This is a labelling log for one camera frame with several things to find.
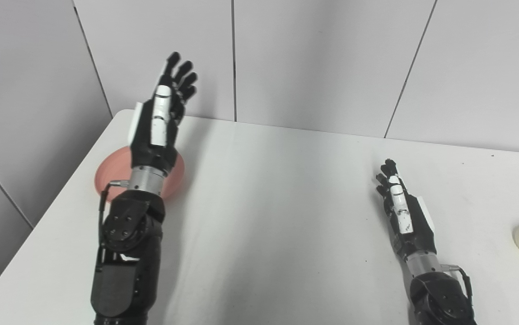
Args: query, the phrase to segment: gray wall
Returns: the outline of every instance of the gray wall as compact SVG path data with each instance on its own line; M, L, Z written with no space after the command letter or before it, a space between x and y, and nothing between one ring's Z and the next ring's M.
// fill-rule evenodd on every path
M0 273L110 119L72 2L0 0Z
M115 111L177 49L201 76L190 115L519 151L517 0L75 3Z
M113 113L151 96L173 51L193 61L187 115L233 120L231 0L74 0Z
M438 2L388 137L519 151L519 1Z

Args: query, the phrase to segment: wall seam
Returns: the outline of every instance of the wall seam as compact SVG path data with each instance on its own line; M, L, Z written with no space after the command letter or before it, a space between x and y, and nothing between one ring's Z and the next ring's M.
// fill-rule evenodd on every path
M233 121L237 122L237 82L235 64L235 3L231 0L231 42L233 49Z
M86 34L84 33L84 29L82 27L82 23L80 22L80 17L78 15L77 6L75 6L74 2L73 2L73 8L75 10L75 15L77 16L77 21L79 23L80 32L82 33L82 37L84 39L84 44L86 45L86 49L89 52L90 61L93 64L94 73L97 76L98 84L101 87L101 93L103 93L103 98L105 99L105 103L107 105L107 109L109 110L109 115L111 116L111 120L112 120L113 119L113 112L111 111L111 105L109 105L109 100L107 99L107 94L105 93L105 88L103 87L103 82L101 81L101 77L98 75L97 65L94 63L94 57L93 57L92 52L90 51L89 42L86 39Z
M26 224L30 227L30 230L34 229L34 225L26 218L24 215L24 212L20 209L20 207L16 204L16 202L11 198L11 196L8 194L8 192L3 188L2 184L0 183L0 191L6 196L7 200L12 204L12 206L16 209L16 211L20 214L22 217L22 220L26 222Z
M418 47L416 48L416 53L414 53L414 58L412 59L412 63L410 64L410 68L408 69L408 74L406 74L406 79L404 80L404 84L402 85L402 90L400 90L400 95L398 96L398 100L396 101L396 106L394 107L394 111L392 112L392 116L390 117L390 122L388 123L388 127L386 128L386 132L383 134L383 137L386 138L388 136L388 131L392 126L392 120L394 120L394 116L396 115L396 109L398 109L398 105L400 105L400 99L402 99L402 95L404 94L404 90L406 89L406 84L408 83L408 78L410 78L410 73L412 72L412 68L414 67L414 62L416 62L416 57L418 56L418 52L420 52L420 46L422 46L422 41L424 40L424 35L426 35L426 31L428 30L428 25L430 24L430 20L432 18L432 14L434 13L434 9L436 8L436 4L438 0L434 0L434 5L430 11L430 15L428 16L428 20L426 21L426 26L424 27L424 31L422 32L422 36L420 37L420 42L418 43Z

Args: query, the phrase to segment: robotic hand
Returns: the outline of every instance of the robotic hand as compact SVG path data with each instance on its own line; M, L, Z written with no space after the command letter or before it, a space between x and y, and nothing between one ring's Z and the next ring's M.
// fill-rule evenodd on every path
M175 140L185 103L196 92L190 61L173 77L179 53L167 65L151 99L137 103L131 121L131 179L112 181L99 206L99 248L91 304L95 325L145 325L156 300L165 209L160 197L164 178L177 160ZM103 222L109 187L125 186Z
M440 265L436 257L434 233L418 199L408 194L398 175L396 163L387 159L376 189L394 232L392 246L412 274L410 300L419 325L476 325L472 309L470 278L457 265ZM460 282L445 272L462 274Z

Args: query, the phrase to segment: black robotic finger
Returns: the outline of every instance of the black robotic finger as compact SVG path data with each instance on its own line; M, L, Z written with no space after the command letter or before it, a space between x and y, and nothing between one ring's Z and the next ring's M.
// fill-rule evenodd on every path
M185 91L183 91L183 101L188 101L195 93L197 92L197 88L195 86L190 86Z
M173 72L173 69L179 62L179 60L181 60L181 56L179 55L179 52L171 53L171 55L167 58L167 65L165 66L165 70L164 70L163 74L170 76Z
M375 178L386 189L390 187L390 184L388 183L388 179L383 174L375 175Z
M392 176L392 174L390 173L390 169L387 165L381 165L379 168L381 169L382 173L386 175L386 177Z
M173 81L177 86L181 84L181 80L183 80L183 77L189 73L191 69L193 69L193 63L191 61L186 61L185 63L181 64L179 70L177 71L177 75L175 78L173 78Z
M175 125L181 123L183 115L185 115L185 106L181 101L177 101L177 103L171 108L171 118L175 121Z
M383 173L386 174L387 177L398 175L398 170L396 169L396 163L391 160L387 159L384 163L384 165L381 165L380 169Z
M195 81L197 81L197 74L195 72L191 72L187 77L185 77L185 79L183 79L181 85L179 85L179 91L185 94L185 90L187 90L189 86L193 85Z
M387 195L388 195L388 190L381 186L381 185L378 185L375 190L379 193L379 195L381 195L383 198L385 198Z

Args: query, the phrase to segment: robot finger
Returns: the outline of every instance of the robot finger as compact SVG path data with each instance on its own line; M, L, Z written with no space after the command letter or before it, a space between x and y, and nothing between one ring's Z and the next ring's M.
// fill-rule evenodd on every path
M197 74L195 72L191 72L189 76L185 77L183 79L183 82L181 82L181 85L179 86L179 91L181 93L185 94L185 91L191 86L195 81L197 81Z
M175 84L181 84L181 80L189 71L191 71L191 69L193 69L193 63L191 61L186 61L185 63L181 64L179 71L177 71L177 75L173 79Z
M195 86L190 86L185 91L183 91L183 100L188 101L195 93L197 92L197 88Z
M167 58L167 65L165 66L165 70L163 74L166 74L168 76L171 75L173 72L173 69L177 65L177 62L181 60L181 56L179 55L179 52L173 52L168 58Z

